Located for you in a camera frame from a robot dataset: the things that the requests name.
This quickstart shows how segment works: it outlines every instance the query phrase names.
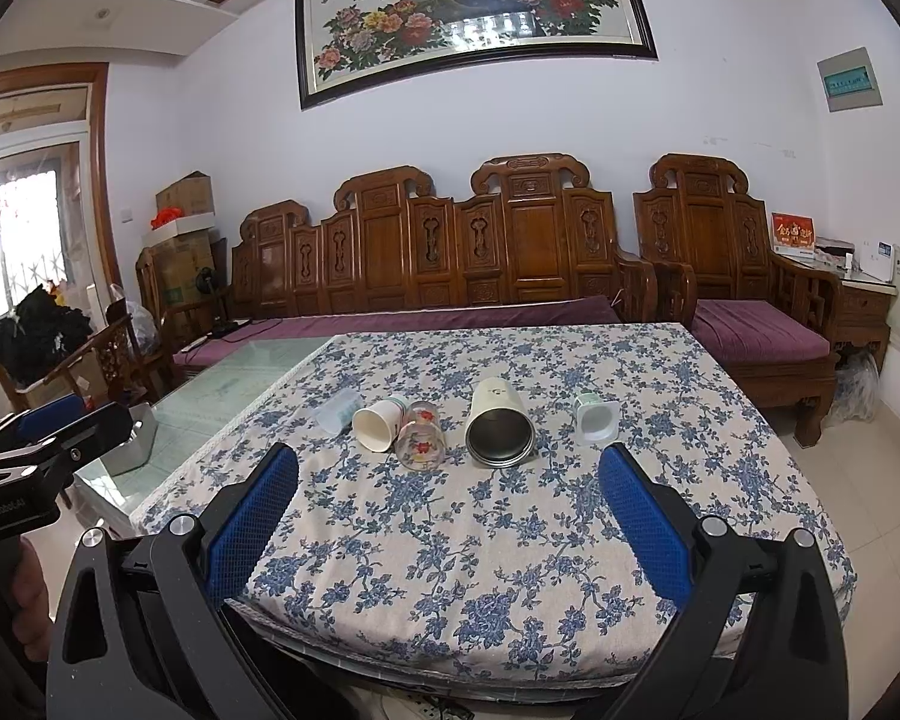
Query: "black picture frame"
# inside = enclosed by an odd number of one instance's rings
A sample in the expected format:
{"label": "black picture frame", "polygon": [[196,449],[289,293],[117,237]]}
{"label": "black picture frame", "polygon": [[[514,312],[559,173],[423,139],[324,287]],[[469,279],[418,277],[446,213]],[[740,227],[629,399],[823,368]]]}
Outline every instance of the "black picture frame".
{"label": "black picture frame", "polygon": [[435,56],[430,59],[420,59],[412,64],[401,65],[388,70],[377,71],[360,79],[353,79],[346,83],[311,92],[307,80],[308,63],[311,61],[307,52],[306,25],[304,23],[304,0],[295,0],[295,38],[296,38],[296,71],[300,90],[300,108],[306,110],[314,105],[328,103],[344,95],[350,95],[384,83],[390,83],[400,79],[408,79],[412,76],[420,76],[425,73],[437,73],[449,68],[463,67],[466,65],[478,65],[487,62],[500,62],[511,59],[530,59],[535,57],[553,56],[607,56],[629,57],[637,59],[657,60],[656,45],[653,42],[653,33],[650,31],[650,21],[647,19],[647,11],[643,0],[629,0],[634,11],[636,28],[639,31],[641,43],[559,43],[523,46],[497,47],[496,49],[473,50],[472,52],[456,53],[456,55]]}

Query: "purple seat cushion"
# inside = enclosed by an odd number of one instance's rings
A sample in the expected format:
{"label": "purple seat cushion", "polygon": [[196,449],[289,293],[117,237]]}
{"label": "purple seat cushion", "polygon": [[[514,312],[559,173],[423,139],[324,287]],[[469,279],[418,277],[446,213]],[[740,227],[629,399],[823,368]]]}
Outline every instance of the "purple seat cushion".
{"label": "purple seat cushion", "polygon": [[690,332],[717,362],[803,362],[830,344],[764,300],[701,300]]}
{"label": "purple seat cushion", "polygon": [[207,341],[196,351],[178,352],[173,361],[210,367],[244,343],[275,338],[321,338],[341,333],[413,333],[420,330],[471,330],[482,327],[545,327],[568,324],[616,324],[619,317],[603,295],[550,303],[520,303],[456,309],[424,309],[379,314],[332,314],[321,317],[261,319],[225,341]]}

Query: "human hand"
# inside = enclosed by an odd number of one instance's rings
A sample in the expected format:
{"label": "human hand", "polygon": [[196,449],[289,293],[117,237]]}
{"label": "human hand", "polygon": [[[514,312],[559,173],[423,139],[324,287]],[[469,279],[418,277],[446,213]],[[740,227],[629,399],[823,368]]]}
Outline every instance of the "human hand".
{"label": "human hand", "polygon": [[10,591],[20,605],[13,618],[13,635],[24,645],[26,657],[31,661],[45,661],[50,654],[50,597],[43,579],[43,568],[34,546],[21,536],[20,565],[13,577]]}

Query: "blue floral tablecloth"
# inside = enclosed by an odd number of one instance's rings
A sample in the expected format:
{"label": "blue floral tablecloth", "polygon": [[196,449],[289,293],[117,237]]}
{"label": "blue floral tablecloth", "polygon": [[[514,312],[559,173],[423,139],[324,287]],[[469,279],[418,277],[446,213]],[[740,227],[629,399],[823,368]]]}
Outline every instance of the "blue floral tablecloth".
{"label": "blue floral tablecloth", "polygon": [[[514,469],[463,447],[472,386],[503,376],[538,428]],[[343,386],[368,402],[420,397],[442,411],[438,471],[404,469],[348,431],[327,439],[312,409]],[[820,501],[760,413],[677,324],[337,336],[277,381],[132,515],[147,532],[200,512],[274,442],[300,487],[242,608],[275,640],[462,685],[610,685],[628,678],[674,614],[653,594],[596,478],[599,448],[574,440],[571,404],[622,404],[620,440],[650,478],[738,533],[816,533],[841,615],[856,576]],[[749,604],[738,599],[722,651]]]}

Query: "paper cup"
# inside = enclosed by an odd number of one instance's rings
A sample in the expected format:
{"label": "paper cup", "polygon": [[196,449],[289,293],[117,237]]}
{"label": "paper cup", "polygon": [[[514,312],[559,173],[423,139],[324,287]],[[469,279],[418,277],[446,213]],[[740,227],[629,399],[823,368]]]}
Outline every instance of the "paper cup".
{"label": "paper cup", "polygon": [[353,415],[353,435],[371,452],[391,448],[410,411],[410,401],[403,395],[388,395],[370,408]]}
{"label": "paper cup", "polygon": [[592,392],[581,392],[574,398],[577,418],[577,440],[583,443],[612,442],[620,428],[620,404],[604,400]]}
{"label": "paper cup", "polygon": [[485,466],[516,466],[536,447],[536,432],[520,395],[500,378],[477,384],[466,420],[466,448]]}

